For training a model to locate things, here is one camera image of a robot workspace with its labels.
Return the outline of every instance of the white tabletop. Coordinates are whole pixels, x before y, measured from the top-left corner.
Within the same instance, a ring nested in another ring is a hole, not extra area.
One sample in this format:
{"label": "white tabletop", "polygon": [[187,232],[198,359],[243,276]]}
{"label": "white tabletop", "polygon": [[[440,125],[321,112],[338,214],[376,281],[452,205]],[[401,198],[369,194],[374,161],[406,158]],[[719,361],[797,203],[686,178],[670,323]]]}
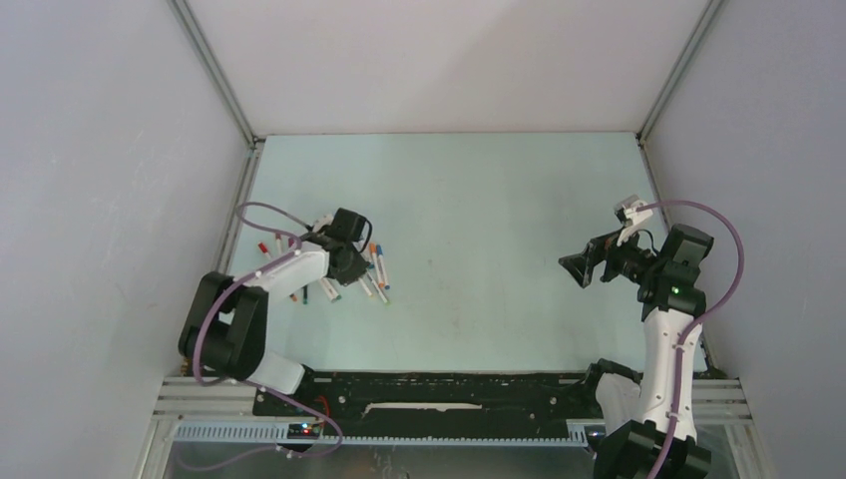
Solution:
{"label": "white tabletop", "polygon": [[[335,303],[317,284],[309,305],[272,298],[267,347],[330,370],[567,371],[601,357],[642,370],[637,286],[597,275],[581,289],[558,265],[617,229],[613,207],[632,194],[653,198],[627,133],[269,137],[250,199],[308,222],[365,215],[392,287],[389,306],[358,284]],[[661,243],[660,220],[647,227]],[[233,272],[265,262],[260,240],[273,243],[242,229]]]}

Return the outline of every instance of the purple cable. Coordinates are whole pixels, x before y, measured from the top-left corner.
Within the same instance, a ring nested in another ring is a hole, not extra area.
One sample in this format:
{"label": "purple cable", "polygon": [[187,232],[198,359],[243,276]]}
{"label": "purple cable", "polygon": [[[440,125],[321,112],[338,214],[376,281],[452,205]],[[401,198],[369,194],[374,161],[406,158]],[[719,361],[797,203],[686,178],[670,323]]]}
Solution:
{"label": "purple cable", "polygon": [[[734,274],[734,281],[731,282],[731,286],[728,288],[728,291],[725,292],[725,295],[716,302],[714,306],[712,306],[709,310],[702,314],[702,316],[698,317],[681,332],[681,337],[678,339],[678,346],[684,346],[684,342],[687,341],[687,337],[690,336],[690,333],[696,329],[697,326],[701,325],[706,319],[711,317],[714,311],[720,309],[724,304],[728,302],[729,299],[734,295],[734,292],[737,291],[737,286],[740,284],[740,279],[743,277],[743,268],[746,264],[746,255],[743,252],[743,241],[740,240],[740,233],[737,232],[737,229],[728,218],[721,215],[717,210],[703,205],[702,203],[697,202],[689,202],[687,200],[666,200],[663,202],[653,203],[651,205],[646,205],[643,207],[638,208],[639,212],[644,210],[653,210],[656,208],[663,208],[663,207],[693,207],[698,210],[702,210],[706,213],[711,214],[718,220],[720,220],[726,228],[731,232],[731,237],[734,238],[734,244],[737,246],[737,272]],[[655,479],[660,472],[661,467],[663,467],[664,462],[666,461],[666,456],[669,454],[669,447],[672,445],[672,437],[675,434],[675,426],[678,423],[678,409],[680,407],[681,402],[681,381],[683,379],[683,370],[681,365],[681,360],[684,357],[684,349],[681,347],[677,347],[675,349],[675,377],[674,383],[672,388],[672,402],[670,403],[670,411],[672,415],[669,416],[669,426],[666,430],[666,437],[664,438],[663,445],[661,445],[660,452],[658,453],[658,457],[655,459],[655,463],[652,464],[652,468],[649,470],[649,474],[646,476],[646,479]]]}
{"label": "purple cable", "polygon": [[[232,295],[233,292],[235,292],[236,289],[238,289],[239,287],[244,285],[247,281],[257,277],[258,275],[260,275],[262,273],[266,273],[269,270],[274,269],[278,265],[288,261],[289,259],[294,257],[296,255],[296,251],[299,250],[302,247],[302,240],[297,235],[295,235],[293,233],[285,232],[285,231],[282,231],[282,230],[277,230],[277,229],[274,229],[274,228],[268,228],[268,227],[265,227],[263,225],[259,225],[259,224],[256,224],[256,223],[253,223],[253,222],[247,220],[244,217],[244,210],[246,210],[247,207],[262,207],[262,208],[267,208],[269,210],[273,210],[273,211],[280,213],[280,214],[284,215],[285,217],[291,219],[295,223],[298,223],[298,224],[308,228],[308,225],[305,222],[303,222],[299,218],[295,217],[294,215],[291,215],[288,212],[285,212],[285,211],[283,211],[283,210],[281,210],[277,207],[274,207],[272,205],[268,205],[266,203],[247,202],[247,203],[243,203],[243,204],[235,207],[235,214],[238,216],[238,218],[244,224],[251,226],[251,227],[253,227],[257,230],[262,230],[264,232],[270,232],[270,233],[282,235],[284,237],[288,237],[288,238],[293,240],[294,248],[291,251],[289,251],[288,253],[274,259],[271,262],[269,262],[268,264],[265,264],[264,266],[254,270],[254,271],[252,271],[248,274],[245,274],[244,276],[237,279],[235,282],[232,283],[232,285],[230,285],[226,290],[224,290],[223,293],[211,305],[209,312],[206,314],[206,317],[203,320],[203,324],[200,326],[200,332],[197,334],[197,341],[195,342],[195,345],[194,345],[194,354],[192,355],[192,373],[194,374],[194,379],[197,381],[197,383],[199,383],[202,386],[212,386],[212,385],[219,384],[222,381],[226,380],[226,378],[224,378],[224,377],[220,377],[220,378],[212,380],[212,381],[203,380],[203,372],[202,372],[202,368],[201,368],[201,365],[200,365],[200,356],[201,356],[201,351],[203,351],[203,343],[206,340],[206,334],[209,332],[209,327],[212,325],[212,321],[214,320],[214,316],[220,311],[220,307],[223,305],[223,303],[226,301],[226,299],[229,298]],[[320,457],[320,456],[325,456],[327,454],[334,452],[335,450],[337,450],[341,446],[341,444],[343,444],[343,432],[341,431],[341,428],[338,426],[338,424],[334,420],[332,420],[329,416],[327,416],[327,415],[325,415],[321,412],[318,412],[318,411],[316,411],[316,410],[314,410],[314,409],[312,409],[312,408],[310,408],[310,407],[308,407],[304,404],[301,404],[300,402],[296,401],[295,399],[291,399],[290,397],[286,396],[285,394],[282,394],[281,392],[276,391],[274,389],[270,389],[268,387],[261,386],[259,384],[255,384],[255,383],[252,383],[252,382],[249,382],[249,381],[244,381],[244,383],[248,384],[250,386],[263,388],[264,390],[266,390],[266,392],[272,394],[273,396],[278,397],[282,401],[287,402],[288,404],[290,404],[294,407],[297,407],[297,408],[299,408],[299,409],[301,409],[305,412],[308,412],[309,414],[313,414],[314,416],[322,419],[327,424],[331,425],[332,428],[335,430],[335,432],[338,435],[337,442],[335,442],[332,445],[332,447],[330,447],[330,448],[328,448],[324,451],[312,452],[312,453],[307,453],[307,452],[303,453],[303,452],[296,452],[296,451],[288,450],[287,451],[288,454],[291,454],[295,457]],[[229,459],[227,459],[223,462],[220,462],[218,464],[213,464],[211,466],[200,466],[200,467],[192,466],[192,465],[184,463],[182,458],[179,457],[179,456],[177,456],[177,463],[179,463],[179,465],[182,468],[189,470],[189,471],[207,472],[207,471],[213,471],[213,470],[228,466],[229,464],[237,462],[237,461],[239,461],[239,460],[241,460],[241,459],[243,459],[247,456],[251,456],[251,455],[259,453],[259,452],[270,451],[270,450],[276,450],[276,446],[261,446],[261,447],[255,448],[255,449],[250,449],[249,451],[242,452],[242,453],[240,453],[240,454],[238,454],[234,457],[231,457],[231,458],[229,458]]]}

